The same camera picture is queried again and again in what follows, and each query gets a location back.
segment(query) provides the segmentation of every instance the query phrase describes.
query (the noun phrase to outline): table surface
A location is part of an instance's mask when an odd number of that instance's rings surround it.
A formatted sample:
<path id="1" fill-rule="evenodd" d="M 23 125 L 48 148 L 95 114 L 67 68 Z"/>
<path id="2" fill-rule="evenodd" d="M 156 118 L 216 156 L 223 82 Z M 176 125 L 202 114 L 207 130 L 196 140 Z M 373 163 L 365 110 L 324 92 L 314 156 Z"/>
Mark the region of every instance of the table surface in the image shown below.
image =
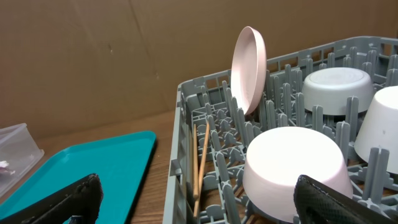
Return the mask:
<path id="1" fill-rule="evenodd" d="M 21 186 L 21 184 L 43 165 L 46 160 L 68 146 L 150 130 L 156 133 L 157 148 L 150 164 L 131 223 L 161 223 L 163 220 L 167 175 L 169 173 L 173 125 L 174 111 L 170 111 L 139 120 L 110 124 L 77 133 L 38 139 L 36 140 L 38 147 L 44 150 L 43 158 L 41 158 L 32 170 L 13 186 L 10 191 L 0 198 L 0 203 L 5 201 L 5 199 Z"/>

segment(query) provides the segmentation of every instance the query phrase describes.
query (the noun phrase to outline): plate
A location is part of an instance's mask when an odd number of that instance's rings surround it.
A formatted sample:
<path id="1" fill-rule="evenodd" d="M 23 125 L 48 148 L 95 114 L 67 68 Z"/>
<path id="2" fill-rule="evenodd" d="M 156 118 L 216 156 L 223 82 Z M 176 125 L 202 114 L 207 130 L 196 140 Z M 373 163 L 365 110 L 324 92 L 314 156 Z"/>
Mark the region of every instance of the plate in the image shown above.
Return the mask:
<path id="1" fill-rule="evenodd" d="M 261 34 L 245 27 L 235 45 L 231 69 L 231 92 L 244 114 L 260 102 L 266 82 L 267 54 Z"/>

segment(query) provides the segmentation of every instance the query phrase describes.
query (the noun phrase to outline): brown cardboard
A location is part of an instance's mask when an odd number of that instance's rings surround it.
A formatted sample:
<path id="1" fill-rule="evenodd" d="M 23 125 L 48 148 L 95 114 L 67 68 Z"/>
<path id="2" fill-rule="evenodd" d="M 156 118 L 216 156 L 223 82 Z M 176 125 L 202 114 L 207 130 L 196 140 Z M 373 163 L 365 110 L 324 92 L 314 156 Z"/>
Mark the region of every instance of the brown cardboard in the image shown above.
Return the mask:
<path id="1" fill-rule="evenodd" d="M 359 35 L 393 37 L 397 1 L 131 0 L 174 106 L 184 80 L 229 69 L 244 26 L 263 36 L 268 58 Z"/>
<path id="2" fill-rule="evenodd" d="M 269 58 L 395 37 L 396 0 L 0 2 L 0 128 L 34 137 L 174 110 L 177 85 L 231 66 L 244 26 Z"/>
<path id="3" fill-rule="evenodd" d="M 34 137 L 167 110 L 128 1 L 0 2 L 0 126 Z"/>

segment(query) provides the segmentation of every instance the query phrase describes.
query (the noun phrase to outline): white bowl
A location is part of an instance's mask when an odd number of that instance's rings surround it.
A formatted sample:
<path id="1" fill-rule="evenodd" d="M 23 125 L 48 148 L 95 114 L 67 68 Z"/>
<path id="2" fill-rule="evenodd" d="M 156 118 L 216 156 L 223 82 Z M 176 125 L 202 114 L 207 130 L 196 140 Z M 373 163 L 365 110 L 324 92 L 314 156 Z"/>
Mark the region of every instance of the white bowl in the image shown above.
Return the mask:
<path id="1" fill-rule="evenodd" d="M 244 191 L 264 213 L 285 222 L 297 214 L 294 188 L 301 174 L 352 198 L 353 188 L 340 148 L 322 133 L 307 128 L 275 128 L 249 145 L 243 173 Z"/>
<path id="2" fill-rule="evenodd" d="M 231 93 L 244 114 L 260 102 L 266 82 L 267 55 L 261 34 L 245 27 L 235 45 L 231 69 Z"/>
<path id="3" fill-rule="evenodd" d="M 359 99 L 358 112 L 366 111 L 374 95 L 373 82 L 366 72 L 355 68 L 327 68 L 311 73 L 304 80 L 304 107 L 320 105 L 323 114 L 345 115 L 347 98 Z"/>
<path id="4" fill-rule="evenodd" d="M 387 171 L 398 174 L 398 86 L 379 90 L 372 100 L 355 141 L 356 153 L 366 162 L 372 147 L 390 151 Z"/>

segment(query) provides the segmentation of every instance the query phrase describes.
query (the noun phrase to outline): chopstick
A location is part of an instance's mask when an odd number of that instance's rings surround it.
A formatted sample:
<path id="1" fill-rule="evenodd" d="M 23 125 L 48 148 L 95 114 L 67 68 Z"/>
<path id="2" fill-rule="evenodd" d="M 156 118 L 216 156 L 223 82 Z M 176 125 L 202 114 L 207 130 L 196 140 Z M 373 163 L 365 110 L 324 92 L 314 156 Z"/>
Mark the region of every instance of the chopstick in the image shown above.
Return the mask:
<path id="1" fill-rule="evenodd" d="M 206 124 L 206 134 L 205 134 L 205 142 L 203 144 L 203 150 L 201 154 L 201 162 L 200 162 L 200 171 L 199 171 L 199 196 L 195 201 L 195 208 L 193 209 L 193 217 L 196 218 L 199 212 L 200 206 L 200 195 L 201 195 L 201 187 L 203 185 L 203 175 L 205 174 L 205 163 L 206 163 L 206 154 L 207 154 L 207 142 L 209 141 L 209 122 Z"/>
<path id="2" fill-rule="evenodd" d="M 198 134 L 197 126 L 193 125 L 193 199 L 199 197 L 199 177 L 198 177 Z"/>

